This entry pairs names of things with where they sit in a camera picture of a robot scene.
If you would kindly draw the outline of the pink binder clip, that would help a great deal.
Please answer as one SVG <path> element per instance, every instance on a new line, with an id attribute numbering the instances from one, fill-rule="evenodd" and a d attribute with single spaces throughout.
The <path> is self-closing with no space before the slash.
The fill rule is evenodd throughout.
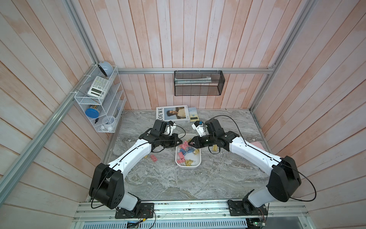
<path id="1" fill-rule="evenodd" d="M 150 158 L 153 162 L 158 161 L 157 157 L 155 155 L 150 155 Z"/>

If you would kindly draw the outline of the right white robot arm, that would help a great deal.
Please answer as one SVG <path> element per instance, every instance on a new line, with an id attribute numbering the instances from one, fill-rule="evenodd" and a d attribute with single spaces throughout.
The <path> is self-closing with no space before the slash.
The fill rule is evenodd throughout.
<path id="1" fill-rule="evenodd" d="M 249 192 L 243 198 L 245 212 L 249 213 L 274 200 L 287 202 L 301 185 L 296 163 L 291 157 L 273 155 L 246 142 L 233 131 L 225 132 L 214 118 L 205 123 L 196 121 L 192 128 L 197 131 L 198 136 L 192 138 L 190 146 L 205 148 L 217 145 L 243 157 L 269 175 L 267 185 Z"/>

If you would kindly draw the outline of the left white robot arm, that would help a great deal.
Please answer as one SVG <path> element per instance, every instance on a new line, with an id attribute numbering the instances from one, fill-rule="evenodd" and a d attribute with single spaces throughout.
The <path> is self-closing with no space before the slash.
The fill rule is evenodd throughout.
<path id="1" fill-rule="evenodd" d="M 110 209 L 134 211 L 139 198 L 125 191 L 124 178 L 130 170 L 155 148 L 175 148 L 183 141 L 174 133 L 177 125 L 155 120 L 152 128 L 142 133 L 134 145 L 114 161 L 100 163 L 94 171 L 89 196 Z"/>

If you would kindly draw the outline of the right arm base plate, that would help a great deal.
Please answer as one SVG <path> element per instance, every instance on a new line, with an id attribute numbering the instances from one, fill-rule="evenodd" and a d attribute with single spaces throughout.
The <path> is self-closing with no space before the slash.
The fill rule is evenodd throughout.
<path id="1" fill-rule="evenodd" d="M 266 216 L 268 213 L 266 205 L 256 208 L 248 201 L 227 201 L 231 216 Z"/>

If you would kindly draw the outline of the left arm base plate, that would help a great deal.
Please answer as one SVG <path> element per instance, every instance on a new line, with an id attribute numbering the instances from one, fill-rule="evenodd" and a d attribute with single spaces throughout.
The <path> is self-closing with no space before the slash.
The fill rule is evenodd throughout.
<path id="1" fill-rule="evenodd" d="M 133 210 L 126 210 L 117 207 L 116 219 L 148 219 L 154 217 L 154 203 L 143 202 L 137 203 Z"/>

